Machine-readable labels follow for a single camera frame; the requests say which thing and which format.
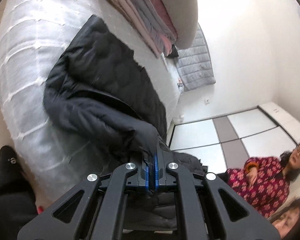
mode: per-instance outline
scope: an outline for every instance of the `metal screw cap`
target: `metal screw cap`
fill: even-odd
[[[172,170],[175,170],[179,167],[177,163],[169,163],[168,167]]]
[[[133,170],[136,167],[134,163],[127,163],[126,164],[126,169],[128,170]]]
[[[213,172],[209,172],[205,175],[205,177],[208,179],[208,180],[215,180],[216,179],[216,175],[213,173]]]
[[[97,174],[90,174],[87,177],[88,181],[96,181],[98,179],[98,175]]]

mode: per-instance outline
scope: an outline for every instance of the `woman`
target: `woman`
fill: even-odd
[[[283,208],[270,222],[283,240],[300,240],[300,198]]]
[[[249,158],[243,169],[228,169],[219,177],[268,218],[286,201],[290,182],[300,174],[300,144],[280,157]]]

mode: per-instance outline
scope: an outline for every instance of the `stack of folded blankets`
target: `stack of folded blankets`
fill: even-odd
[[[172,52],[178,36],[162,0],[107,0],[139,32],[159,58]]]

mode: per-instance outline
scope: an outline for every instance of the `foot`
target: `foot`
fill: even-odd
[[[5,145],[0,149],[0,163],[5,162],[9,162],[10,164],[17,163],[17,154],[15,150],[8,145]]]

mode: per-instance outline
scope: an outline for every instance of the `white mattress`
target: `white mattress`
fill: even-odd
[[[106,0],[8,0],[0,25],[0,107],[18,154],[51,200],[109,162],[97,157],[86,138],[55,127],[42,105],[50,70],[92,14],[135,51],[168,124],[180,96],[173,67],[157,59]]]

